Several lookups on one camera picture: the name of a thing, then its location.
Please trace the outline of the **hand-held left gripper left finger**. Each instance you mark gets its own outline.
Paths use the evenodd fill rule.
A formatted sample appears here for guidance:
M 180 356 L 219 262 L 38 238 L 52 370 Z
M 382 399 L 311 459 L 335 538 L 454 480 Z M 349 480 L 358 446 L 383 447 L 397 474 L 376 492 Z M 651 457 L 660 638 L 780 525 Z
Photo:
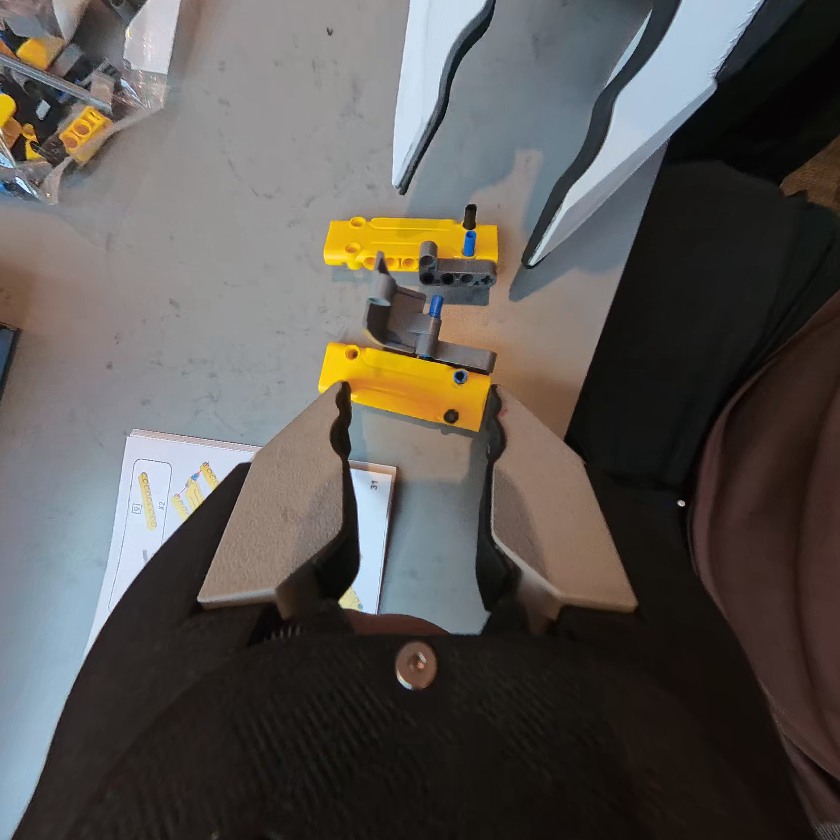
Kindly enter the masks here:
M 283 618 L 339 601 L 360 568 L 350 385 L 338 382 L 252 459 L 197 600 L 275 603 Z

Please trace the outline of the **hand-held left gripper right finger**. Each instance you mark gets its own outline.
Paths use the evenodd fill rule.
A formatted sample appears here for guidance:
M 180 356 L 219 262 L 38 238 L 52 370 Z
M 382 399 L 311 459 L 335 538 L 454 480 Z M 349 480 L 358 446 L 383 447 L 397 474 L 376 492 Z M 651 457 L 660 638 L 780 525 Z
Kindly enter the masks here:
M 540 633 L 566 607 L 632 614 L 628 579 L 585 464 L 497 385 L 486 410 L 478 590 L 490 616 Z

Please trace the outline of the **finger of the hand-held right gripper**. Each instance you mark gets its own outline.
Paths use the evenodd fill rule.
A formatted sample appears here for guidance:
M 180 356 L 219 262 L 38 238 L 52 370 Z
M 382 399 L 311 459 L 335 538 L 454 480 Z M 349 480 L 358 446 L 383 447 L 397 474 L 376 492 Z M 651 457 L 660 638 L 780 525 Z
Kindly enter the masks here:
M 714 93 L 760 1 L 655 1 L 596 97 L 581 147 L 521 257 L 533 268 L 570 237 Z
M 392 183 L 402 195 L 445 118 L 459 64 L 486 33 L 495 5 L 409 3 L 392 143 Z

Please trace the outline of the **yellow panel with grey beam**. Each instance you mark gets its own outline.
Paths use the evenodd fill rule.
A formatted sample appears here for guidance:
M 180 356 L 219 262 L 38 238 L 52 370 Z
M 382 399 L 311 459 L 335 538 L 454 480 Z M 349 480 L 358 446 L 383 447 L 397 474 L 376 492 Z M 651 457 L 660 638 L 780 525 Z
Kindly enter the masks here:
M 328 266 L 414 274 L 422 287 L 492 287 L 497 283 L 497 226 L 480 224 L 477 205 L 461 219 L 355 216 L 332 220 L 322 256 Z

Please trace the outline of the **yellow panel with curved grey panel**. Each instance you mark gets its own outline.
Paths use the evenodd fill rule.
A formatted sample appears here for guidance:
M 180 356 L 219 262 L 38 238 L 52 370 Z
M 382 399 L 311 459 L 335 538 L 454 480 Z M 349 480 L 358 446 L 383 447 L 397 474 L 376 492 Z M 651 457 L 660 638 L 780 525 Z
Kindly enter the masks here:
M 355 403 L 477 432 L 497 354 L 440 339 L 444 298 L 400 286 L 379 251 L 363 315 L 371 347 L 329 343 L 320 392 L 346 383 Z

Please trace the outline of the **grey desk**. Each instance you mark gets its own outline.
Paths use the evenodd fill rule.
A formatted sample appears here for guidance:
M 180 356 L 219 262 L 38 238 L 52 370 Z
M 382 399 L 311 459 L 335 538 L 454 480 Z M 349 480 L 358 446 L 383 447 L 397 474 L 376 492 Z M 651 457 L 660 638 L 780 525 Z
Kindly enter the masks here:
M 367 285 L 324 265 L 331 219 L 476 202 L 499 226 L 501 274 L 486 305 L 448 309 L 447 337 L 497 350 L 499 382 L 562 433 L 656 173 L 519 269 L 645 2 L 499 2 L 404 196 L 408 2 L 184 11 L 165 110 L 57 207 L 2 205 L 2 312 L 23 328 L 2 399 L 2 680 L 77 667 L 132 428 L 262 444 L 314 396 Z

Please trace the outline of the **open instruction booklet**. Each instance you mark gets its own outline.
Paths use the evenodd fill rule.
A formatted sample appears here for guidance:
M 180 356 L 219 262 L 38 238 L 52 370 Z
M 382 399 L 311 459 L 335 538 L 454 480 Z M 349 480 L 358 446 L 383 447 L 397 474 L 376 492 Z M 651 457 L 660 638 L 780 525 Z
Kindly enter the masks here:
M 112 539 L 85 653 L 132 582 L 233 468 L 258 447 L 134 429 L 123 451 Z M 377 614 L 397 470 L 350 461 L 360 569 L 341 606 Z

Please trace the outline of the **person's brown sweater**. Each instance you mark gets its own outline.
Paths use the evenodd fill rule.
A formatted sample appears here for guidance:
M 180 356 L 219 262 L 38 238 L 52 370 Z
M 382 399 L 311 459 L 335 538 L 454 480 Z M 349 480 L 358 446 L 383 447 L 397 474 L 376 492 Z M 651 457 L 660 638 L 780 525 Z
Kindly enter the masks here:
M 735 393 L 707 439 L 692 558 L 749 658 L 812 822 L 838 835 L 839 303 Z

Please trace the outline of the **person's black trousers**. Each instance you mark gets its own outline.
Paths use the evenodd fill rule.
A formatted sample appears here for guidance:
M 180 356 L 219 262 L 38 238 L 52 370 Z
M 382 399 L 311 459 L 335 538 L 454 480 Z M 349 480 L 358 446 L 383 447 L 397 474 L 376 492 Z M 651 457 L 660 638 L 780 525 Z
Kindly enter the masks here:
M 838 136 L 838 87 L 774 93 L 667 152 L 565 441 L 632 487 L 683 490 L 740 384 L 838 291 L 838 218 L 781 184 Z

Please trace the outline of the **blue cardboard kit box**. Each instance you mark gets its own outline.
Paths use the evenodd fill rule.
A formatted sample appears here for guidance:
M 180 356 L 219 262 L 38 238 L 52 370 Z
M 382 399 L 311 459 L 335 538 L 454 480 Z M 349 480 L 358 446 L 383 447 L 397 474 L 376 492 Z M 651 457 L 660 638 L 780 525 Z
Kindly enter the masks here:
M 20 330 L 1 322 L 1 370 L 0 393 L 3 398 L 14 357 L 17 351 Z

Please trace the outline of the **small clear bag yellow parts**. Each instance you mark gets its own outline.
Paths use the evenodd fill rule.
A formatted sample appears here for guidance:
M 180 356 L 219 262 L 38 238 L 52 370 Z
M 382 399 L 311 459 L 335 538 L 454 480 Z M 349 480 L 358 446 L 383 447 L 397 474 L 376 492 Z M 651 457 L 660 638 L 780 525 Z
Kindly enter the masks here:
M 1 192 L 57 205 L 66 172 L 163 109 L 180 1 L 1 2 Z

